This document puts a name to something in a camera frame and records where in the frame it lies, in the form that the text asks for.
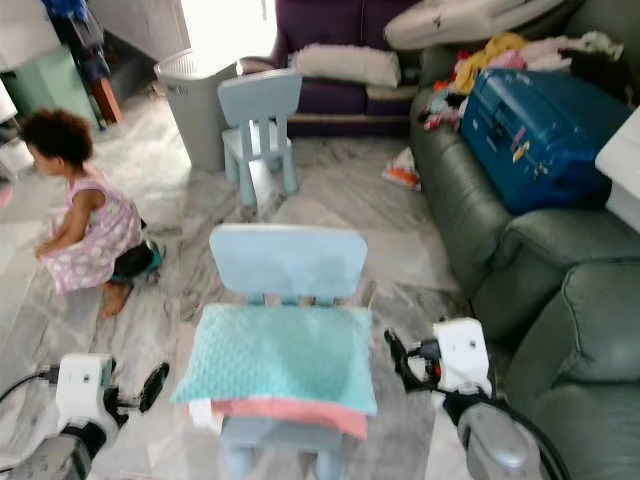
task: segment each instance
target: suitcase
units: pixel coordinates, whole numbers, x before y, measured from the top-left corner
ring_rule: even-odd
[[[596,155],[630,113],[567,73],[488,69],[471,92],[462,134],[511,213],[599,208],[611,181]]]

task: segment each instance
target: green cabinet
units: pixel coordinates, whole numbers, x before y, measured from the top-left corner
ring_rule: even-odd
[[[21,115],[39,108],[64,108],[98,127],[76,64],[65,46],[2,73],[2,81]]]

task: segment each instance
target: girl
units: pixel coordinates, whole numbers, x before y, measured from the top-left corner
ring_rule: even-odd
[[[53,237],[36,249],[36,257],[50,272],[58,293],[102,285],[102,316],[117,315],[132,289],[130,281],[113,280],[117,260],[132,250],[147,249],[135,205],[85,164],[93,144],[83,118],[63,110],[40,110],[23,124],[21,137],[36,167],[46,175],[64,177],[68,187],[64,218],[54,226]],[[150,259],[153,253],[143,257]]]

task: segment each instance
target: gray laundry basket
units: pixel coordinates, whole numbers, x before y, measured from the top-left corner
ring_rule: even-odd
[[[218,85],[237,75],[235,61],[215,57],[189,49],[154,67],[191,164],[212,172],[224,169],[220,134],[229,128],[218,101]]]

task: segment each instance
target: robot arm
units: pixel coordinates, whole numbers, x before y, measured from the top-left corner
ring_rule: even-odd
[[[60,362],[56,387],[60,433],[46,438],[8,480],[84,480],[101,448],[111,445],[129,416],[122,410],[151,408],[169,373],[163,363],[137,397],[126,399],[111,383],[115,361],[108,355],[73,354]]]
[[[393,330],[385,332],[385,340],[405,391],[436,392],[435,400],[458,428],[473,478],[569,480],[548,439],[506,404],[491,400],[489,360],[477,320],[437,324],[434,338],[409,351]]]

